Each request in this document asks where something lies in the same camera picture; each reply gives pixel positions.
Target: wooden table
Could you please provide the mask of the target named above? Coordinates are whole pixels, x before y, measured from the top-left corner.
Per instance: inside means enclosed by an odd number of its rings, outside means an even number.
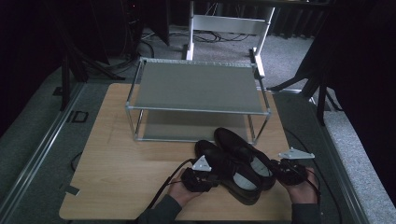
[[[195,158],[194,143],[133,140],[124,109],[130,88],[129,84],[110,85],[70,184],[79,189],[79,194],[66,193],[60,210],[62,218],[135,219],[163,181],[183,161]],[[268,100],[273,115],[256,148],[277,159],[277,154],[289,146],[271,94]],[[276,182],[250,206],[241,204],[218,186],[186,205],[177,220],[290,220],[290,217],[289,195]]]

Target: dark background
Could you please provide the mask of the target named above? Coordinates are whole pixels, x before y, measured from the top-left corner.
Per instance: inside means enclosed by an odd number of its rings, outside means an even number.
[[[125,39],[129,38],[125,15],[121,13],[120,5],[93,2],[97,7],[94,12],[85,5],[86,1],[69,1],[70,7],[63,7],[62,13],[75,12],[76,17],[66,21],[67,29],[78,45],[88,48],[84,49],[87,53],[105,62],[108,56],[122,54],[128,48],[125,45]],[[178,12],[188,12],[180,9],[188,5],[185,1],[174,0],[172,3],[178,3],[170,8],[172,20],[185,23]],[[318,29],[310,29],[311,33],[306,34],[316,38],[303,60],[301,71],[312,67],[318,69],[316,76],[325,86],[335,90],[341,107],[395,203],[396,183],[392,180],[396,177],[393,172],[396,159],[396,94],[393,90],[396,83],[396,4],[391,0],[336,3],[349,7],[331,13],[318,34]],[[104,7],[112,12],[103,14]],[[92,16],[98,19],[94,23]],[[282,31],[286,22],[280,28],[281,23],[277,24],[272,27],[274,34],[286,34]],[[0,31],[2,135],[42,81],[61,65],[64,49],[41,1],[2,0]]]

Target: gray carpet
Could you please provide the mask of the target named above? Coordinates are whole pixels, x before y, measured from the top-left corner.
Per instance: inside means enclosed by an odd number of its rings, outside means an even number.
[[[224,36],[233,37],[235,35],[224,34]],[[182,59],[187,37],[172,36],[171,46],[169,47],[165,46],[155,36],[145,38],[145,41],[153,47],[155,58]],[[194,60],[248,63],[248,49],[254,47],[257,41],[258,38],[256,36],[249,36],[247,39],[238,42],[216,44],[196,42]],[[271,87],[293,77],[311,43],[312,39],[284,39],[282,37],[268,36],[262,51],[266,72],[265,86]],[[141,44],[139,52],[142,56],[151,56],[148,45]],[[127,77],[125,82],[131,82],[134,70],[135,65],[133,64],[126,71],[121,68],[116,72],[120,72],[120,76]],[[46,130],[58,114],[60,97],[52,96],[52,92],[57,86],[61,85],[60,80],[60,71],[49,76],[32,97],[32,100],[19,118],[0,139],[0,163],[2,164],[2,169],[0,170],[0,176],[2,177],[0,195],[2,200],[12,185],[18,180],[25,163],[28,162],[29,157],[34,153]],[[96,114],[106,94],[106,89],[112,82],[114,81],[102,75],[92,75],[89,82],[85,84],[73,110],[88,112],[87,122],[74,123],[69,121],[64,124],[46,155],[46,159],[43,160],[35,174],[30,187],[23,194],[21,201],[9,218],[8,223],[66,222],[66,220],[59,218],[58,215],[64,199],[62,185],[69,183],[73,176],[70,161],[83,150]],[[303,85],[304,81],[290,88],[299,90]],[[323,197],[321,206],[323,223],[338,223],[339,214],[335,202],[341,208],[343,223],[354,223],[339,188],[337,178],[327,160],[327,149],[324,149],[326,140],[323,139],[327,130],[318,125],[314,114],[315,106],[300,94],[289,91],[276,94],[275,99],[282,124],[290,131],[290,133],[287,132],[290,145],[301,150],[306,147],[317,156],[318,167],[311,161],[307,161],[306,165],[319,168],[323,174],[319,174]],[[74,221],[73,223],[113,222]],[[123,223],[123,221],[114,221],[114,223]]]

